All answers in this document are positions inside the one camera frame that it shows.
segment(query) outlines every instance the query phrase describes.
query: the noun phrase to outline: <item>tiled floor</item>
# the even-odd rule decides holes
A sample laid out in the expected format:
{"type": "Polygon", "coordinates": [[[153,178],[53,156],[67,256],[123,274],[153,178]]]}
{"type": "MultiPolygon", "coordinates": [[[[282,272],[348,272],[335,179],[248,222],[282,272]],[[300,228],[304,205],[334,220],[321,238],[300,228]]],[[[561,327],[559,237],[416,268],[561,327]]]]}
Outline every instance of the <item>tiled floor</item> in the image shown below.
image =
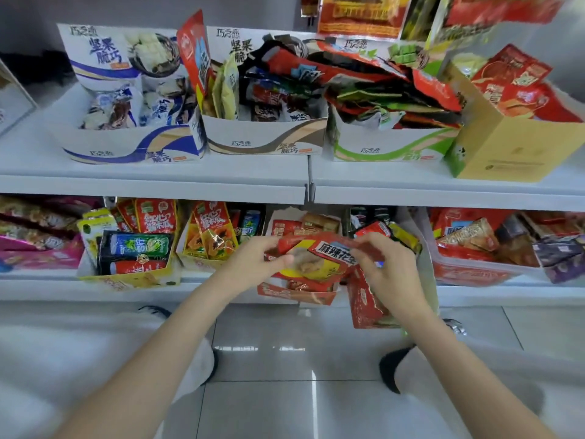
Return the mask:
{"type": "MultiPolygon", "coordinates": [[[[471,337],[585,361],[585,307],[442,309],[471,337]]],[[[230,305],[218,318],[213,381],[180,399],[165,439],[451,438],[437,414],[388,391],[378,360],[408,340],[354,330],[349,309],[230,305]]]]}

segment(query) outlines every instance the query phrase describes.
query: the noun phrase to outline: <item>floor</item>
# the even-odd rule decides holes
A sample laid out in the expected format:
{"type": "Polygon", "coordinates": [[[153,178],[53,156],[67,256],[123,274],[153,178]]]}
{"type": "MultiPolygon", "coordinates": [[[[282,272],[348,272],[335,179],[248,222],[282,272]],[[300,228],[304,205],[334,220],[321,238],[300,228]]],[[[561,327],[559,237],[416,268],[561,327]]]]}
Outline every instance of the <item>floor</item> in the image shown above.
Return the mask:
{"type": "MultiPolygon", "coordinates": [[[[445,308],[469,336],[585,362],[585,307],[445,308]]],[[[399,330],[355,330],[349,309],[230,305],[208,333],[216,376],[175,403],[165,439],[451,438],[438,415],[386,390],[378,360],[399,330]]]]}

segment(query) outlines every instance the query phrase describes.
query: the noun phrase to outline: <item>left hand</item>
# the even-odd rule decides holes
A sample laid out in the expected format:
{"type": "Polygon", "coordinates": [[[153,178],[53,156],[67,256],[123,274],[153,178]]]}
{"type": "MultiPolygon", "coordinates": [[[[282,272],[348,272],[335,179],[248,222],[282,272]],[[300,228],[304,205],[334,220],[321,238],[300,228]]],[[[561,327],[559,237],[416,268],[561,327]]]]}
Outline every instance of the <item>left hand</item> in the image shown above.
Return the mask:
{"type": "Polygon", "coordinates": [[[240,245],[228,261],[209,278],[220,282],[219,286],[231,298],[248,288],[256,287],[273,274],[288,268],[294,262],[293,255],[285,254],[270,262],[264,260],[265,251],[276,247],[277,236],[254,236],[240,245]]]}

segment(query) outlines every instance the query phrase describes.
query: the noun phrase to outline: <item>forearm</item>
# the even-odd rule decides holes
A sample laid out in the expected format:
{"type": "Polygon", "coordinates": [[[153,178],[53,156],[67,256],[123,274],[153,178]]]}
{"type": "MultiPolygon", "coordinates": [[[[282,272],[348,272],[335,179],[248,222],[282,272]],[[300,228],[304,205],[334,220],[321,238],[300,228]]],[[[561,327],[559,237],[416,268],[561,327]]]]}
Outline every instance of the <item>forearm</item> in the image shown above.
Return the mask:
{"type": "Polygon", "coordinates": [[[556,437],[441,319],[421,314],[406,329],[475,439],[556,437]]]}
{"type": "Polygon", "coordinates": [[[108,383],[87,398],[55,439],[151,439],[205,333],[229,303],[213,278],[179,306],[108,383]]]}

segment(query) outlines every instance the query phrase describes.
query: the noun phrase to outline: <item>hand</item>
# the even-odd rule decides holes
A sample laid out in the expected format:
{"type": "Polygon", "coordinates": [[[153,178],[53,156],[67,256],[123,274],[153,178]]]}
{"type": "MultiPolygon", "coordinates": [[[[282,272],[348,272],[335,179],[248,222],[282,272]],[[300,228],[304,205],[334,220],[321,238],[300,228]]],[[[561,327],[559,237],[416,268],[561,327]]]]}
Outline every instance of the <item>hand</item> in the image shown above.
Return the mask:
{"type": "Polygon", "coordinates": [[[210,278],[220,282],[219,287],[236,297],[248,288],[258,286],[273,274],[288,268],[294,257],[286,254],[270,262],[264,260],[264,252],[276,247],[280,237],[254,236],[242,243],[228,261],[210,278]]]}
{"type": "Polygon", "coordinates": [[[371,243],[384,255],[384,266],[378,268],[364,252],[358,249],[351,252],[376,296],[402,326],[419,315],[432,314],[418,278],[417,258],[411,250],[377,232],[356,240],[371,243]]]}

